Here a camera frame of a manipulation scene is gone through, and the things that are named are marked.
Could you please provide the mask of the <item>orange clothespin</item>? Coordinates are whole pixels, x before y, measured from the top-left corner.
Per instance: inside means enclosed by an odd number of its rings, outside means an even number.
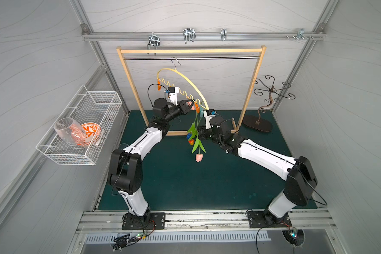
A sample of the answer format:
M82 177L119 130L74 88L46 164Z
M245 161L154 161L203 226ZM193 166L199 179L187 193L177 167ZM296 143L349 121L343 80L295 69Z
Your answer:
M200 113L200 106L197 103L195 103L195 111L197 112L197 114Z

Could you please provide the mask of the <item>yellow clip hanger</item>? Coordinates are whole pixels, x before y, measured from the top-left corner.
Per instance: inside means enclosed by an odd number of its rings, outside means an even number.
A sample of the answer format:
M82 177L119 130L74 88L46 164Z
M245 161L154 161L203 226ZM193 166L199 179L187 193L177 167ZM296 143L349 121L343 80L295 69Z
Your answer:
M173 67L165 67L157 71L156 77L157 80L160 80L161 86L165 85L166 87L179 87L179 95L184 96L186 99L192 99L194 103L197 103L200 106L200 109L209 110L209 104L201 90L187 76L178 71L176 63L179 64L179 61L174 57L168 59L173 64ZM177 76L179 76L183 81L181 81L180 83L171 82L169 79L165 78L162 75L163 72L174 73Z

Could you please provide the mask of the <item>blue artificial tulip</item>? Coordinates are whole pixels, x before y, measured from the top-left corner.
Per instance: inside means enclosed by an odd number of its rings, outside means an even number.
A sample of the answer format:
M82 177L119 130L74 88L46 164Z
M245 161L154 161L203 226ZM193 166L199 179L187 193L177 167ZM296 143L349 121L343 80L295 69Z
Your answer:
M193 122L192 125L190 126L190 128L187 130L186 139L192 140L196 136L196 134L197 134L196 122Z

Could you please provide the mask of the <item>pink artificial tulip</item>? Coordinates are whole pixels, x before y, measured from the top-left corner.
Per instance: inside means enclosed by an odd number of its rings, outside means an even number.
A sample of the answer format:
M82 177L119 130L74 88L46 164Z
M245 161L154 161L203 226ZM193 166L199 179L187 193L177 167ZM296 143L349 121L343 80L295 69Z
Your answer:
M195 143L192 146L192 153L195 153L195 160L196 160L196 162L200 163L203 160L204 153L206 153L206 150L205 150L205 148L204 148L204 146L202 144L201 134L199 133L199 130L197 129L198 127L201 126L200 125L200 123L201 123L201 117L200 117L199 114L197 114L197 112L196 112L196 116L195 116L194 122L196 122L197 134L193 138Z

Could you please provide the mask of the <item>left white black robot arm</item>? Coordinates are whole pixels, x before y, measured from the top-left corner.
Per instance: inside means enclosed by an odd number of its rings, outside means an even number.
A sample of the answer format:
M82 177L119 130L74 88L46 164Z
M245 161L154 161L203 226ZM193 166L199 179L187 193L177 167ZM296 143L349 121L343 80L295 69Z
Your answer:
M143 181L142 161L151 149L166 136L170 121L189 113L194 106L190 99L176 104L165 98L155 100L153 118L145 132L123 150L116 149L111 154L109 164L109 184L123 197L129 214L144 222L150 219L150 207L141 190Z

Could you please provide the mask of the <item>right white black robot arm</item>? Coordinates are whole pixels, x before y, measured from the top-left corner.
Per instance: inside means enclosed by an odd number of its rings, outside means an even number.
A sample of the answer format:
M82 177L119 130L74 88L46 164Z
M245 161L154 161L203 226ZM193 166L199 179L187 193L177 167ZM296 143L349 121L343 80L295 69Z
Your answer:
M258 145L232 132L220 115L204 113L197 127L198 137L219 145L226 153L254 162L285 181L284 189L272 199L263 212L267 224L281 223L296 206L306 206L318 184L310 161L304 156L293 158Z

